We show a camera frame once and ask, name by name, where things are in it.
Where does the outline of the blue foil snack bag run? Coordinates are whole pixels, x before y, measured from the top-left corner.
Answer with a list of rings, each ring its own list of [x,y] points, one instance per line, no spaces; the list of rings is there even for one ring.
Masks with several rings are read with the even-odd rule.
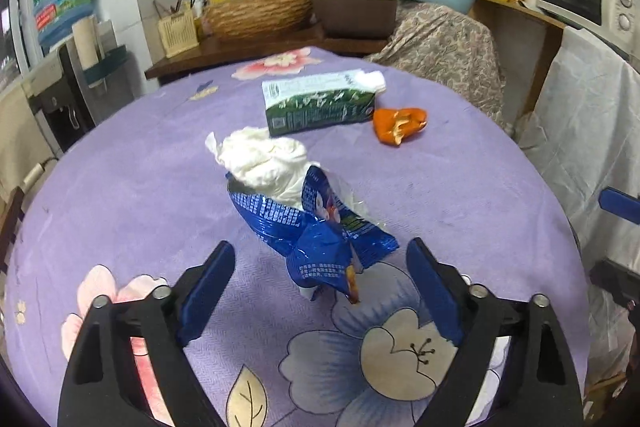
[[[228,174],[231,202],[250,229],[284,257],[288,275],[301,291],[319,287],[358,303],[356,275],[397,251],[398,240],[382,225],[346,204],[341,179],[312,166],[306,173],[302,209],[258,194]]]

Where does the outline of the white tissue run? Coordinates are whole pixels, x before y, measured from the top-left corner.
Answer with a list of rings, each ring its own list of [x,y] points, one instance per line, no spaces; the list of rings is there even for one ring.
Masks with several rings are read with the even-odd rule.
[[[302,142],[271,138],[268,128],[245,127],[219,141],[214,132],[205,146],[216,163],[235,180],[280,204],[302,209],[302,191],[308,169],[319,166],[308,159]]]

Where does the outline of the orange peel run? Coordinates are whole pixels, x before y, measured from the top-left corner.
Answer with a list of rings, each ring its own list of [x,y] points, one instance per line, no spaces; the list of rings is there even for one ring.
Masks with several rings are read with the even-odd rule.
[[[372,122],[378,141],[386,145],[401,146],[402,141],[426,127],[427,113],[416,107],[377,108]]]

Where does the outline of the green white milk carton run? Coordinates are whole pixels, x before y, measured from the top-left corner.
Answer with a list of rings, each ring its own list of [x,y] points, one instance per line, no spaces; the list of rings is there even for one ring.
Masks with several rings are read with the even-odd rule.
[[[366,122],[373,116],[376,96],[385,90],[384,75],[377,70],[265,80],[262,95],[270,135]]]

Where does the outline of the white nonwoven cloth cover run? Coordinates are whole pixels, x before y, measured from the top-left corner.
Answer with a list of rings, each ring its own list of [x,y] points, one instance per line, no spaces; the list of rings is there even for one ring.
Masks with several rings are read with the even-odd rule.
[[[620,373],[634,330],[590,283],[601,260],[639,269],[638,225],[600,208],[607,187],[639,193],[639,74],[585,29],[567,28],[516,139],[532,164],[535,211],[518,243],[541,276],[582,386]]]

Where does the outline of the wooden side cabinet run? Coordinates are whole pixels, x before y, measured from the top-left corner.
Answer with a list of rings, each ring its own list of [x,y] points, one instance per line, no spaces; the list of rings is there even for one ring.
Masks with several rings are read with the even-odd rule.
[[[469,16],[484,24],[495,39],[506,78],[502,115],[514,126],[535,108],[561,47],[565,25],[548,15],[498,0],[476,0]]]

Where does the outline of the purple floral tablecloth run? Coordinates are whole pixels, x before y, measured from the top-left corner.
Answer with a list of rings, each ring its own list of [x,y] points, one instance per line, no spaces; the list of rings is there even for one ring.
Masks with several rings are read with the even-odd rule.
[[[49,423],[91,301],[148,295],[203,262],[219,242],[236,268],[203,335],[186,350],[231,426],[410,426],[454,355],[407,272],[420,237],[434,256],[503,298],[547,295],[576,372],[588,358],[586,281],[570,224],[550,188],[498,124],[454,91],[384,70],[384,107],[417,107],[426,127],[398,147],[372,124],[299,135],[333,173],[341,221],[357,202],[398,247],[356,276],[359,303],[323,288],[306,299],[253,225],[294,215],[232,195],[209,134],[265,126],[262,80],[242,66],[201,72],[140,98],[69,150],[17,234],[6,344],[17,382]]]

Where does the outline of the paisley patterned cloth cover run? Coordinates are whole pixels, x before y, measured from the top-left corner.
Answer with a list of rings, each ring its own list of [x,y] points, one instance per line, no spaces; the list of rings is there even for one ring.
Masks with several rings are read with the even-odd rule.
[[[366,60],[440,83],[502,129],[504,78],[491,31],[446,5],[402,0],[382,51]]]

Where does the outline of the water dispenser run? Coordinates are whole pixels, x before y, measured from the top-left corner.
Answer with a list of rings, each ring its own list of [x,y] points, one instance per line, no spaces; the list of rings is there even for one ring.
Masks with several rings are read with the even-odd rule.
[[[134,101],[126,77],[129,57],[126,46],[115,46],[85,70],[75,41],[67,39],[24,78],[29,106],[55,155]]]

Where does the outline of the wooden counter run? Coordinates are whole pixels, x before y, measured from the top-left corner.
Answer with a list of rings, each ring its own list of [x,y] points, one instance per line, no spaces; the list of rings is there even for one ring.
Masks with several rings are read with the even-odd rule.
[[[271,35],[257,40],[222,41],[216,37],[208,37],[193,49],[171,58],[163,58],[147,69],[144,75],[147,80],[157,79],[163,86],[191,72],[257,60],[307,46],[314,46],[341,56],[363,57],[380,52],[386,44],[386,39],[328,37],[320,24],[289,34]]]

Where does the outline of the beige utensil holder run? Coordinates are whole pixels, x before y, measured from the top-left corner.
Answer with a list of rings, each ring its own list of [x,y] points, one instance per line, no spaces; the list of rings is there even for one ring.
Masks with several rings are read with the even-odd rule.
[[[173,58],[198,46],[198,33],[190,9],[160,18],[157,29],[166,58]]]

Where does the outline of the paper towel roll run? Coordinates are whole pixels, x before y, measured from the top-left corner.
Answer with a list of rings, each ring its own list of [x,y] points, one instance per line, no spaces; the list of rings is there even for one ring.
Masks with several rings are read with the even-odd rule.
[[[94,88],[103,81],[99,64],[104,57],[96,17],[89,15],[73,23],[72,33],[86,83]]]

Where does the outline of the woven wicker basket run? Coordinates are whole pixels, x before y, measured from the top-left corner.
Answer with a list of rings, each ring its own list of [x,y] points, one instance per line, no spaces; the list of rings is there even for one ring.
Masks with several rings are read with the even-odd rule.
[[[230,0],[210,4],[201,21],[219,40],[252,40],[303,29],[311,14],[311,0]]]

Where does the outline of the brown and cream sink basin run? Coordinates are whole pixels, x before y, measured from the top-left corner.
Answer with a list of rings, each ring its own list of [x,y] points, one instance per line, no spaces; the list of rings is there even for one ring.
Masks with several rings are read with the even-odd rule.
[[[312,0],[314,16],[330,38],[386,40],[398,0]]]

